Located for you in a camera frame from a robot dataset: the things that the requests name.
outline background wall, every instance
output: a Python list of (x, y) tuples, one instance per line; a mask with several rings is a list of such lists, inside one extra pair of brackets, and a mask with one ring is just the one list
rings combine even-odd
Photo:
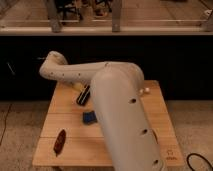
[(213, 99), (212, 49), (212, 36), (0, 37), (0, 100), (50, 99), (55, 82), (38, 74), (50, 50), (70, 64), (134, 62), (165, 99)]

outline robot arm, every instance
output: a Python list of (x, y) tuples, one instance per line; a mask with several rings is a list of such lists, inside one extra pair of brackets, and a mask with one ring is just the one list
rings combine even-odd
[(40, 69), (47, 78), (90, 84), (94, 110), (116, 171), (166, 171), (140, 101), (144, 76), (132, 63), (68, 65), (50, 52)]

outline table top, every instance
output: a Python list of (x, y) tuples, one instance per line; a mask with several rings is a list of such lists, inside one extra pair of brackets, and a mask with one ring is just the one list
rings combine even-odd
[[(151, 127), (155, 131), (167, 166), (182, 166), (183, 157), (174, 133), (160, 86), (146, 80), (150, 89), (141, 97)], [(112, 166), (98, 123), (85, 125), (82, 113), (93, 109), (89, 102), (76, 105), (79, 92), (71, 85), (57, 83), (33, 158), (35, 166)], [(53, 147), (58, 133), (67, 133), (63, 151), (56, 157)]]

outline gray floor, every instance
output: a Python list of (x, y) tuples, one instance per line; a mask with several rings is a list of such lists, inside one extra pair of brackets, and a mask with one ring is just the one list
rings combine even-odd
[[(183, 156), (191, 152), (204, 155), (213, 163), (213, 101), (166, 102)], [(33, 167), (32, 159), (49, 101), (0, 102), (0, 136), (7, 117), (7, 127), (0, 146), (0, 171), (51, 171), (50, 167)], [(204, 164), (192, 164), (206, 171)], [(112, 168), (62, 168), (65, 171), (113, 171)], [(169, 168), (169, 171), (189, 171)]]
[[(194, 26), (206, 19), (204, 11), (213, 7), (212, 0), (122, 0), (122, 26)], [(111, 13), (95, 19), (91, 6), (80, 9), (84, 20), (68, 17), (66, 26), (110, 26)], [(49, 26), (43, 0), (18, 0), (1, 17), (2, 27)]]

